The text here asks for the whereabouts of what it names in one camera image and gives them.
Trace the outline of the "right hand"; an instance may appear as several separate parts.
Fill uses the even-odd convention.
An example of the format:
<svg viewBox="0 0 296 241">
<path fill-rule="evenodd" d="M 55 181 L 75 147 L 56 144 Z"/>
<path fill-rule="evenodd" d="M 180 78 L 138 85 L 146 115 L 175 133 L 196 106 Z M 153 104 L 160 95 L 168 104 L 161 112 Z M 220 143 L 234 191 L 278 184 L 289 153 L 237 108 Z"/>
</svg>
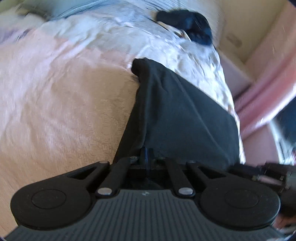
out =
<svg viewBox="0 0 296 241">
<path fill-rule="evenodd" d="M 285 235 L 291 235 L 295 233 L 295 215 L 292 217 L 285 216 L 283 214 L 279 214 L 275 222 L 273 223 L 273 227 L 284 233 Z"/>
</svg>

